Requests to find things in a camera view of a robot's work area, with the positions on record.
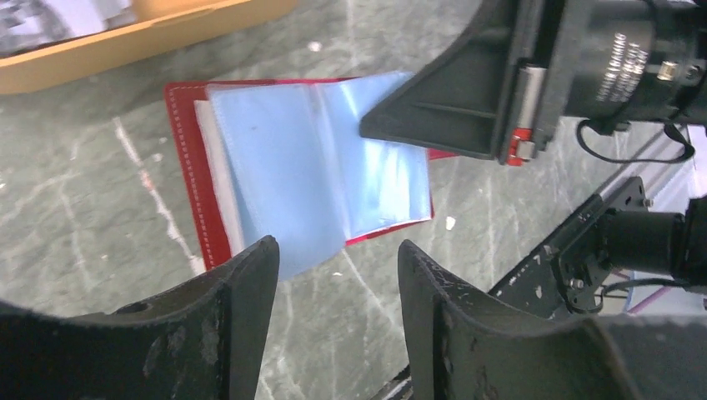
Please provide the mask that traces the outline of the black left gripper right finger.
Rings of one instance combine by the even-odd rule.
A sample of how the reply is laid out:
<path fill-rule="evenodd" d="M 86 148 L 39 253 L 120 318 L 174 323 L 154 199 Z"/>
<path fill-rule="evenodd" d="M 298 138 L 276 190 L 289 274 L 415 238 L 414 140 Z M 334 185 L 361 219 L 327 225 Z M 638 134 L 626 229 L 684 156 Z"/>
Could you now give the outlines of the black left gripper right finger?
<path fill-rule="evenodd" d="M 706 396 L 702 317 L 543 319 L 477 289 L 408 240 L 398 276 L 417 399 Z"/>

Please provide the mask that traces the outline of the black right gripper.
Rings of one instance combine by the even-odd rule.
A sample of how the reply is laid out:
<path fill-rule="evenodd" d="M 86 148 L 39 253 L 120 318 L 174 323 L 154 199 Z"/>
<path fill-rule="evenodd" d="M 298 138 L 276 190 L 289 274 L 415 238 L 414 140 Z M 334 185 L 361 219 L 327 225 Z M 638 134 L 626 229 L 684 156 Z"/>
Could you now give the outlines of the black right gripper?
<path fill-rule="evenodd" d="M 705 2 L 483 1 L 446 50 L 366 113 L 359 134 L 519 166 L 562 116 L 579 119 L 578 137 L 633 122 L 666 134 L 705 124 Z"/>

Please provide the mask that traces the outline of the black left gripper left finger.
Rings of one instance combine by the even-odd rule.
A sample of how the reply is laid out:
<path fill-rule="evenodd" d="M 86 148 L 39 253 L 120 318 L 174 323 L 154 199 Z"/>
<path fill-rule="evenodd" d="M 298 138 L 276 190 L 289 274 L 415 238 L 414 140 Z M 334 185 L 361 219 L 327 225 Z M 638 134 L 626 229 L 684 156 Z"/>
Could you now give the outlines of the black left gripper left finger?
<path fill-rule="evenodd" d="M 55 317 L 1 305 L 4 399 L 252 399 L 278 282 L 279 246 L 116 312 Z"/>

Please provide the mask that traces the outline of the red leather card holder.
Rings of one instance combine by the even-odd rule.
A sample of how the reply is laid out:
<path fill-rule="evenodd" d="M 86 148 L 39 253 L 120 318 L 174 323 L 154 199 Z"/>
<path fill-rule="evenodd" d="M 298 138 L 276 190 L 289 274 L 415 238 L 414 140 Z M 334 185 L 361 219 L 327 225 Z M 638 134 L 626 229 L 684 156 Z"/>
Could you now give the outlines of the red leather card holder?
<path fill-rule="evenodd" d="M 433 218 L 446 153 L 365 139 L 362 116 L 409 78 L 171 82 L 164 101 L 204 265 L 276 238 L 291 278 L 348 245 Z"/>

